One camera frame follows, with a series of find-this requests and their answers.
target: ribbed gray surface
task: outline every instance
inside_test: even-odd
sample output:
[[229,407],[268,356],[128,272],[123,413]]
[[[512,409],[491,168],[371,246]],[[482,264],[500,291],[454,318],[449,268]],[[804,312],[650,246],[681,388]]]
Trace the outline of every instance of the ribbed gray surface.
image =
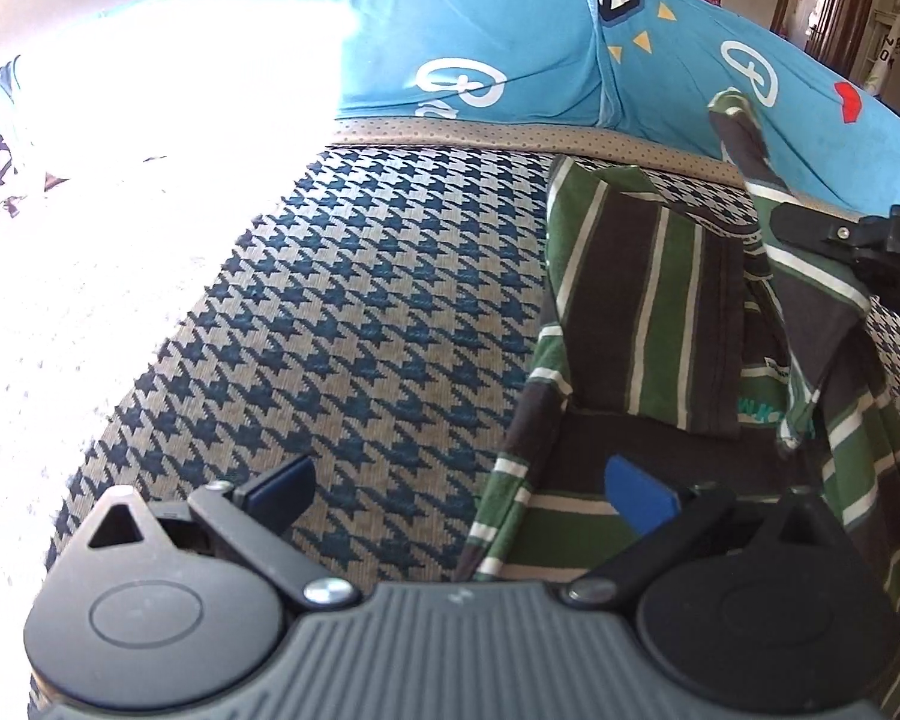
[[[88,715],[51,710],[45,720]],[[176,720],[730,720],[653,669],[626,624],[541,584],[381,584],[305,618],[260,678]],[[818,715],[874,720],[874,709]]]

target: door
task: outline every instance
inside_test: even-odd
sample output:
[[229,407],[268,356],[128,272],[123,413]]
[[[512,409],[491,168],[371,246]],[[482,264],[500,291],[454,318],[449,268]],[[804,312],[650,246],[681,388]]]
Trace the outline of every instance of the door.
[[853,10],[853,0],[823,0],[820,20],[810,32],[806,52],[821,64],[831,69],[841,57],[844,30]]

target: blue blanket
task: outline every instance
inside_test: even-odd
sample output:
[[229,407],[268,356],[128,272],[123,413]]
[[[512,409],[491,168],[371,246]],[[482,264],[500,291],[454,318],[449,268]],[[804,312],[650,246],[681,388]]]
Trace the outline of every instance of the blue blanket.
[[[244,93],[227,92],[236,97],[228,107],[239,109],[240,94],[263,94],[285,110],[293,95],[316,94],[308,79],[314,88],[319,79],[322,94],[333,90],[338,118],[581,124],[719,158],[707,104],[734,87],[751,96],[770,159],[791,187],[868,214],[900,203],[900,118],[778,36],[701,0],[147,0],[100,14],[68,39],[85,29],[93,45],[108,25],[116,30],[155,8],[205,12],[208,20],[230,9],[266,14],[252,17],[257,31],[247,40],[270,42],[287,58],[261,60]],[[314,16],[329,9],[335,15],[325,23]],[[180,29],[172,21],[151,20],[146,37],[172,45]],[[332,63],[326,40],[301,42],[327,31],[336,40]],[[170,86],[197,73],[212,77],[228,50],[247,50],[228,45],[227,34],[234,33],[221,32],[202,70],[179,52],[154,50],[139,61]],[[71,68],[66,61],[24,55],[15,77],[39,98],[55,88],[41,89],[45,77],[91,79],[113,68],[112,58],[107,64],[93,52],[79,52]],[[331,64],[338,77],[328,86]],[[125,90],[124,110],[145,110],[153,88]],[[167,106],[146,114],[154,130],[161,110]],[[24,121],[0,121],[0,134],[11,126],[26,131],[29,114],[17,106],[15,115]]]

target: red heart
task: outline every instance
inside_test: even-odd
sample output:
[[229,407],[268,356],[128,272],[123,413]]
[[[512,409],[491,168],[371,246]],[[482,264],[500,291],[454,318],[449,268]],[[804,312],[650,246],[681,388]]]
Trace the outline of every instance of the red heart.
[[860,111],[864,107],[860,93],[852,83],[847,83],[847,81],[837,81],[833,88],[837,90],[840,99],[844,101],[844,124],[853,124],[860,118]]

